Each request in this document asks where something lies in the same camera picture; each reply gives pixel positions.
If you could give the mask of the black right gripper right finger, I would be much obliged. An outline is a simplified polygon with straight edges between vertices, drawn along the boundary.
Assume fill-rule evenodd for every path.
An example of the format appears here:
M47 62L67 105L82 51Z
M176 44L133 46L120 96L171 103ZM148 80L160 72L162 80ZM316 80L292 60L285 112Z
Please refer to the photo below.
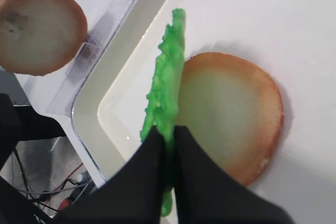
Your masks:
M281 207L262 199L222 171L176 126L175 197L179 223L293 223Z

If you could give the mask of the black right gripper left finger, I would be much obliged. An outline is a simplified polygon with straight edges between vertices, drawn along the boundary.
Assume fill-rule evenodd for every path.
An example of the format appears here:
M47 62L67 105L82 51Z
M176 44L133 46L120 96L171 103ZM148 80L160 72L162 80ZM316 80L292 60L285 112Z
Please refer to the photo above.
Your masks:
M62 211L54 223L160 223L164 160L164 138L152 127L107 183Z

